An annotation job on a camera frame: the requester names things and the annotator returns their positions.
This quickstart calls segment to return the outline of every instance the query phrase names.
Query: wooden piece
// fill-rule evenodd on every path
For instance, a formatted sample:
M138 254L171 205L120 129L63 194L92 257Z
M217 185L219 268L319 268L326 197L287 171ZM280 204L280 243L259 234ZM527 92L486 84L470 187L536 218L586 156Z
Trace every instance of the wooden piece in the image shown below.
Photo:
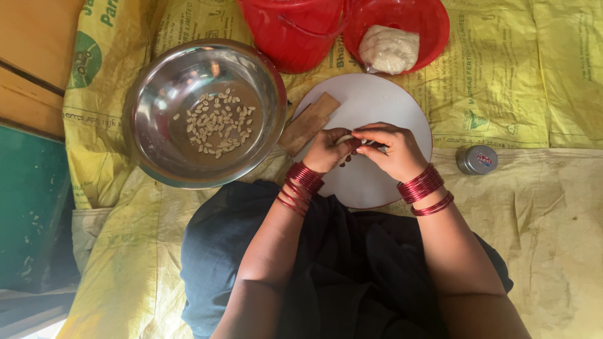
M63 98L0 68L0 121L63 139Z
M308 105L283 131L279 144L290 156L296 156L329 122L329 115L340 105L341 103L327 92L323 93L315 104Z
M0 1L0 59L65 89L83 5L84 0Z

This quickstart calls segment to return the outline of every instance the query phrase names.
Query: dark clothing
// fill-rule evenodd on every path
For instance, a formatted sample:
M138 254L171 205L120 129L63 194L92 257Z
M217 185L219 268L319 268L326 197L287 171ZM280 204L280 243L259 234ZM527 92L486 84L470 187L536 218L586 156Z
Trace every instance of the dark clothing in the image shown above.
M232 182L203 204L182 243L186 306L195 338L224 314L243 254L279 187ZM446 338L417 220L351 213L332 195L314 197L303 223L276 338ZM476 235L505 287L498 253Z

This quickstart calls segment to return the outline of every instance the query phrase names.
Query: woman's right hand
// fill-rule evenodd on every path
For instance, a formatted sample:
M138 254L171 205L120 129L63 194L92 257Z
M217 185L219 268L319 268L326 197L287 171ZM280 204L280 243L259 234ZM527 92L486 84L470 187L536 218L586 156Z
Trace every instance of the woman's right hand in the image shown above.
M407 183L421 174L428 165L412 132L392 124L377 122L352 131L357 139L375 140L388 146L387 152L364 145L356 151L366 155L392 178Z

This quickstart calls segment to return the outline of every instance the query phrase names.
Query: white plate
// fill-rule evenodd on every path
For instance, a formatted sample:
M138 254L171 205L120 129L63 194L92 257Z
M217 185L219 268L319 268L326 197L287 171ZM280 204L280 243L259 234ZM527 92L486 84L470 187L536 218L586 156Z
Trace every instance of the white plate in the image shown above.
M431 159L432 141L429 123L415 99L395 83L370 74L344 74L316 85L301 100L293 117L297 117L310 103L328 92L341 102L329 116L325 129L345 127L349 130L370 124L388 122L408 128L414 134L425 159ZM294 161L302 161L311 140ZM345 167L336 167L324 176L324 186L319 194L335 194L349 208L375 208L400 200L401 196L392 179L374 162L363 155L352 156Z

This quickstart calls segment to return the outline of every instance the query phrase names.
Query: stainless steel bowl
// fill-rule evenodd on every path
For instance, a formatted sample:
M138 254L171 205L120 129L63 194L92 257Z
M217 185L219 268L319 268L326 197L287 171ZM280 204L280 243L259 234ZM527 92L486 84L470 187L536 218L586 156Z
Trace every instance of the stainless steel bowl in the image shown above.
M256 107L253 132L241 147L214 159L199 153L197 143L191 145L186 111L194 112L203 94L227 88L241 104ZM124 134L152 178L180 188L220 186L266 158L285 125L286 101L283 80L257 50L227 39L196 40L170 49L141 70L126 96ZM236 130L231 138L240 140Z

